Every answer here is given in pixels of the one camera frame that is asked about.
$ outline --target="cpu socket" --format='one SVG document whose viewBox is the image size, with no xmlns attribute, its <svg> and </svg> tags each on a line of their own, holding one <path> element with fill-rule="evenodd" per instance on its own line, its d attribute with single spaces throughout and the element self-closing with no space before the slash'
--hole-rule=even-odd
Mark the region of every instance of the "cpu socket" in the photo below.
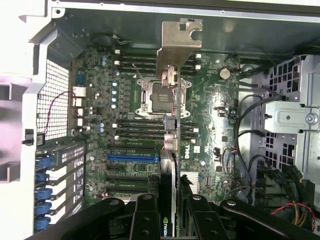
<svg viewBox="0 0 320 240">
<path fill-rule="evenodd" d="M 171 115 L 173 110 L 174 96 L 172 87 L 162 87 L 161 81 L 151 77 L 139 79 L 137 84 L 141 86 L 141 106 L 135 113 L 148 118 L 162 118 L 164 114 Z M 181 118 L 190 116 L 186 110 L 187 88 L 191 87 L 191 82 L 181 79 Z"/>
</svg>

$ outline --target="green circuit board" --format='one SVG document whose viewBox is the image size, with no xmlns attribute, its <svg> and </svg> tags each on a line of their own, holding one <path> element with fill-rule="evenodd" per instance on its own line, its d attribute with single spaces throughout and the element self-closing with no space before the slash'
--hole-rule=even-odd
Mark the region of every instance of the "green circuit board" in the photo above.
<svg viewBox="0 0 320 240">
<path fill-rule="evenodd" d="M 85 205 L 93 205 L 104 196 L 128 199 L 132 194 L 145 193 L 148 176 L 158 173 L 156 163 L 109 160 L 107 156 L 157 157 L 164 146 L 163 119 L 137 114 L 143 107 L 142 86 L 138 84 L 141 76 L 152 79 L 153 86 L 161 84 L 155 79 L 156 51 L 89 47 L 80 60 L 75 82 L 86 87 L 85 119 L 90 127 L 85 132 L 89 152 Z M 239 66 L 234 56 L 194 53 L 181 69 L 181 78 L 191 86 L 185 96 L 190 114 L 181 119 L 180 171 L 194 173 L 197 192 L 216 204 L 228 196 L 231 187 L 222 153 L 234 145 Z M 219 76 L 223 68 L 230 70 L 227 80 Z M 154 87 L 153 91 L 163 90 Z M 163 107 L 155 102 L 152 109 Z"/>
</svg>

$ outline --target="motherboard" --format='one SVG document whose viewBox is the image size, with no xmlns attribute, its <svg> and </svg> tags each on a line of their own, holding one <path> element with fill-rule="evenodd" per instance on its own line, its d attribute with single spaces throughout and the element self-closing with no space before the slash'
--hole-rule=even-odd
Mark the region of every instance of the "motherboard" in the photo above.
<svg viewBox="0 0 320 240">
<path fill-rule="evenodd" d="M 86 92 L 78 126 L 87 136 L 86 206 L 147 193 L 160 150 L 173 148 L 164 117 L 175 99 L 156 79 L 156 61 L 156 50 L 129 47 L 88 47 L 76 60 L 75 84 Z M 222 159 L 234 145 L 239 68 L 236 56 L 196 52 L 180 72 L 180 175 L 216 204 L 231 189 Z"/>
</svg>

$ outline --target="red wire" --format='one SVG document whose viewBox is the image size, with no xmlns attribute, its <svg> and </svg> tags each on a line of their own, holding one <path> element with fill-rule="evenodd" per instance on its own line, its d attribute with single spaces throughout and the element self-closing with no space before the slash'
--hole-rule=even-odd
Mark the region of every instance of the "red wire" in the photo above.
<svg viewBox="0 0 320 240">
<path fill-rule="evenodd" d="M 49 127 L 49 122 L 50 122 L 50 115 L 51 115 L 51 108 L 53 107 L 54 105 L 54 102 L 60 98 L 63 94 L 66 94 L 66 93 L 69 93 L 69 94 L 72 94 L 73 98 L 76 97 L 75 93 L 73 91 L 63 91 L 61 92 L 60 94 L 58 94 L 50 103 L 50 107 L 49 107 L 49 110 L 48 110 L 48 113 L 47 113 L 47 117 L 46 117 L 46 125 L 45 125 L 45 128 L 44 128 L 44 134 L 46 135 L 47 132 L 48 132 L 48 127 Z"/>
<path fill-rule="evenodd" d="M 276 212 L 278 212 L 278 211 L 280 211 L 282 209 L 285 209 L 288 206 L 294 206 L 294 205 L 299 205 L 299 206 L 309 210 L 309 212 L 312 214 L 312 231 L 314 231 L 315 228 L 316 228 L 316 216 L 315 216 L 314 212 L 312 211 L 312 209 L 310 207 L 308 207 L 308 206 L 306 206 L 306 205 L 304 205 L 302 203 L 291 203 L 291 202 L 288 202 L 287 204 L 285 204 L 285 205 L 277 208 L 276 210 L 274 210 L 271 214 L 274 215 L 274 214 L 276 214 Z"/>
</svg>

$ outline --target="metal screw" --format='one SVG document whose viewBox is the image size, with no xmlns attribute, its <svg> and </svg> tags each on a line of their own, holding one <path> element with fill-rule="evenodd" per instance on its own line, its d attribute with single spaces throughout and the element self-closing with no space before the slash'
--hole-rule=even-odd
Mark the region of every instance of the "metal screw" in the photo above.
<svg viewBox="0 0 320 240">
<path fill-rule="evenodd" d="M 151 195 L 145 195 L 145 196 L 143 196 L 143 199 L 144 200 L 149 200 L 149 199 L 152 199 L 152 196 Z"/>
<path fill-rule="evenodd" d="M 193 196 L 192 198 L 193 198 L 194 200 L 200 200 L 200 199 L 201 199 L 201 196 L 195 195 L 195 196 Z"/>
<path fill-rule="evenodd" d="M 316 118 L 316 115 L 315 115 L 315 114 L 308 114 L 308 115 L 306 116 L 305 120 L 306 120 L 306 122 L 307 122 L 308 124 L 314 124 L 314 123 L 316 123 L 316 121 L 317 121 L 318 119 Z"/>
<path fill-rule="evenodd" d="M 227 201 L 226 204 L 228 204 L 229 206 L 237 205 L 235 201 Z"/>
<path fill-rule="evenodd" d="M 119 203 L 118 200 L 113 200 L 112 202 L 109 203 L 109 205 L 114 206 L 117 205 Z"/>
</svg>

